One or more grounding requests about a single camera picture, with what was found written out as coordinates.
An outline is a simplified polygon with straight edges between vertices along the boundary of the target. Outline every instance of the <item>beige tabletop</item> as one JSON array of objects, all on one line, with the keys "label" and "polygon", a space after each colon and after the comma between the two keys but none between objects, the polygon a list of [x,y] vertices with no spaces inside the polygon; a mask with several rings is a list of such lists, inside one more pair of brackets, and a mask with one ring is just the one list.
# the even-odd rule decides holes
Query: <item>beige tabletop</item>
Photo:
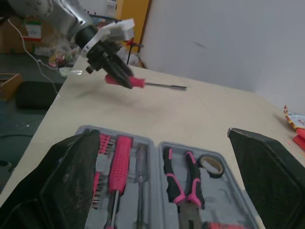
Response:
[{"label": "beige tabletop", "polygon": [[[75,69],[88,66],[79,58]],[[105,72],[70,74],[0,195],[0,206],[50,147],[74,135],[81,125],[95,125],[161,141],[177,142],[222,154],[241,189],[244,185],[227,137],[230,127],[280,141],[304,166],[305,154],[292,141],[295,132],[282,109],[254,93],[180,78],[141,68],[134,75],[152,83],[185,85],[186,92],[158,87],[125,89],[104,82]]]}]

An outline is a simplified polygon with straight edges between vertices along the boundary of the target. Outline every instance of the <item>screwdriver shaft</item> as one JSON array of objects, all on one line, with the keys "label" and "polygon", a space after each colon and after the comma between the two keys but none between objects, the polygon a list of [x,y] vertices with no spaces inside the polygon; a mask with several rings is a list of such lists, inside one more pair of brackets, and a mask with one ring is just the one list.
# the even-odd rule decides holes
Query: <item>screwdriver shaft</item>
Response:
[{"label": "screwdriver shaft", "polygon": [[186,91],[187,87],[185,86],[178,86],[178,85],[167,85],[167,84],[160,84],[160,83],[145,83],[147,86],[154,86],[154,87],[165,87],[165,88],[170,88],[173,90],[178,90],[178,91]]}]

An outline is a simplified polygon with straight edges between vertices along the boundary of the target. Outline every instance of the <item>cardboard box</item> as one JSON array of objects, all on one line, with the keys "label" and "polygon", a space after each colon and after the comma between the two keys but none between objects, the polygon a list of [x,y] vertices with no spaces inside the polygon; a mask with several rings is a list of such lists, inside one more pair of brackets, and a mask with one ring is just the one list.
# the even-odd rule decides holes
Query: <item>cardboard box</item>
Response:
[{"label": "cardboard box", "polygon": [[0,73],[0,99],[10,100],[22,81],[20,74]]},{"label": "cardboard box", "polygon": [[[10,21],[22,33],[29,52],[33,52],[35,47],[46,46],[42,41],[54,34],[50,24],[34,17],[24,20],[12,17]],[[0,25],[0,53],[25,53],[20,35],[8,22]]]}]

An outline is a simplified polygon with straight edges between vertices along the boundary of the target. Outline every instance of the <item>cable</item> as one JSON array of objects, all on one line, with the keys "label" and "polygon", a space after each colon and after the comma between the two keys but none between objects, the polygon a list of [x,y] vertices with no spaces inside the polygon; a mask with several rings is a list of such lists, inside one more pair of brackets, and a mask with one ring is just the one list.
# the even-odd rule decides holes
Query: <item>cable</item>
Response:
[{"label": "cable", "polygon": [[33,135],[22,135],[22,134],[16,134],[16,135],[0,135],[0,138],[6,138],[6,137],[33,137]]},{"label": "cable", "polygon": [[42,70],[41,70],[41,67],[40,67],[40,65],[39,65],[39,61],[37,61],[37,60],[35,59],[35,57],[33,57],[32,54],[30,54],[30,53],[27,51],[27,49],[25,48],[25,43],[24,43],[24,39],[23,39],[23,36],[22,36],[21,32],[17,29],[16,26],[14,26],[13,23],[11,23],[11,21],[10,21],[9,19],[8,19],[8,22],[9,22],[9,24],[10,24],[12,27],[14,27],[14,29],[19,33],[19,35],[20,35],[20,37],[21,37],[21,40],[22,40],[22,45],[23,45],[24,51],[25,51],[25,52],[26,52],[26,53],[27,53],[27,54],[37,63],[37,66],[38,66],[39,71],[40,71],[40,73],[42,74],[42,76],[45,77],[46,79],[48,79],[48,80],[52,83],[52,85],[53,85],[53,87],[54,87],[55,93],[58,94],[58,91],[57,91],[57,89],[56,89],[56,87],[55,87],[54,82],[53,82],[48,76],[46,76],[45,74],[43,74],[43,72],[42,72]]},{"label": "cable", "polygon": [[49,65],[45,64],[44,62],[42,62],[42,60],[37,60],[39,63],[41,63],[43,66],[46,66],[47,68],[50,68],[51,70],[57,70],[58,68],[52,68]]}]

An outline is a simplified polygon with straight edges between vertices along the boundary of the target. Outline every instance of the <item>tool case compartment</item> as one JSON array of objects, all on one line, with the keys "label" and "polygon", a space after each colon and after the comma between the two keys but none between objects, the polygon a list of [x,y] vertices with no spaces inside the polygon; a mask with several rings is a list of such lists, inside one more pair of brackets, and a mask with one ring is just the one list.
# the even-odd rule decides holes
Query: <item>tool case compartment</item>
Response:
[{"label": "tool case compartment", "polygon": [[205,200],[204,209],[199,210],[202,223],[215,222],[244,226],[248,229],[258,228],[254,215],[257,215],[253,205],[244,197],[239,189],[232,172],[225,159],[219,153],[204,149],[184,146],[176,143],[161,142],[159,145],[159,170],[162,171],[162,195],[166,229],[179,228],[177,206],[168,201],[166,189],[168,182],[163,172],[163,150],[172,149],[172,168],[181,186],[186,187],[188,171],[184,153],[191,151],[197,160],[201,155],[210,156],[219,161],[224,167],[224,174],[220,178],[212,178],[207,170],[200,168],[201,189]]},{"label": "tool case compartment", "polygon": [[[119,131],[109,130],[105,128],[99,128],[95,126],[81,126],[77,134],[83,133],[85,130],[98,130],[101,134],[111,136],[111,139],[117,139],[118,136],[127,136],[132,139],[132,148],[130,151],[130,163],[128,170],[128,178],[126,188],[120,199],[119,211],[116,215],[115,226],[117,229],[133,229],[137,221],[137,209],[138,209],[138,184],[136,183],[136,151],[139,146],[144,146],[147,152],[147,181],[143,186],[143,228],[147,229],[162,229],[164,228],[162,221],[161,209],[161,183],[160,183],[160,171],[158,167],[158,158],[156,157],[155,146],[152,140],[123,133]],[[103,177],[103,190],[104,196],[97,209],[90,208],[85,229],[102,229],[104,228],[108,216],[107,208],[109,206],[109,191],[108,191],[108,178],[110,173],[110,167],[113,153],[109,157],[104,155],[98,155],[96,161],[96,171],[100,172]]]}]

